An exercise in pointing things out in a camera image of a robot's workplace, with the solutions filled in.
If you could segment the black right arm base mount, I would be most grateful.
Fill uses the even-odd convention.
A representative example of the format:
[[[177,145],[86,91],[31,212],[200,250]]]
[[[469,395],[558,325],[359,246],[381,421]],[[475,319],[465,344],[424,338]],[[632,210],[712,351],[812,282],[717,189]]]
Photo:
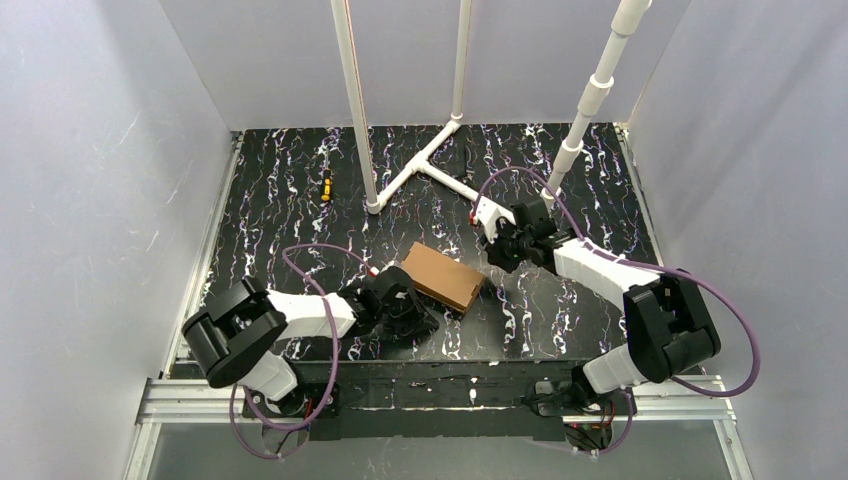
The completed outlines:
[[[628,393],[615,390],[590,396],[579,386],[573,387],[570,381],[541,380],[527,389],[519,404],[542,417],[627,415],[629,410],[637,412],[635,401],[627,396]]]

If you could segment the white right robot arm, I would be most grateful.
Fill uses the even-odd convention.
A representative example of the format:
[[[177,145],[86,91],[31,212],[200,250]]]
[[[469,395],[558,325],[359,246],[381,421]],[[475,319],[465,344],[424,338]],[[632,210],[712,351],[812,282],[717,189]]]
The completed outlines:
[[[536,199],[504,208],[483,199],[470,215],[482,229],[489,264],[513,272],[523,262],[573,280],[601,295],[624,315],[626,342],[573,368],[564,387],[587,402],[619,388],[662,383],[721,350],[698,285],[626,263],[574,228],[561,230]]]

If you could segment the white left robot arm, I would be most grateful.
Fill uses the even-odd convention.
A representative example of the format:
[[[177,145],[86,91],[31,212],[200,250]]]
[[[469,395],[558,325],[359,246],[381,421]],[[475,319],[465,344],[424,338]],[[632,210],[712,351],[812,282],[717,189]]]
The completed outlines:
[[[240,385],[280,401],[298,383],[289,363],[271,351],[281,339],[405,341],[438,326],[411,277],[389,266],[324,297],[269,290],[247,276],[186,320],[181,334],[210,387]]]

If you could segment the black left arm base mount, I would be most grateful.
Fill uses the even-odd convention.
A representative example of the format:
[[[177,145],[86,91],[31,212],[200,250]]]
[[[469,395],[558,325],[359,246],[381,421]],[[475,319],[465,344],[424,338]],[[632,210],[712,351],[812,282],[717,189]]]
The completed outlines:
[[[271,421],[302,421],[307,418],[320,403],[326,390],[323,383],[299,384],[290,393],[279,400],[268,399],[264,394],[250,390],[250,396],[245,396],[241,407],[244,418],[258,419],[251,408],[261,412]]]

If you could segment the brown cardboard box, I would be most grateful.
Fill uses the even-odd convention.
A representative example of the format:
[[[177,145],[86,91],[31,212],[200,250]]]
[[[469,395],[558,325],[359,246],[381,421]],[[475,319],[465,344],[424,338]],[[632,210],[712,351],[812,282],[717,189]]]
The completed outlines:
[[[484,283],[479,271],[415,242],[402,260],[415,288],[441,304],[466,313]]]

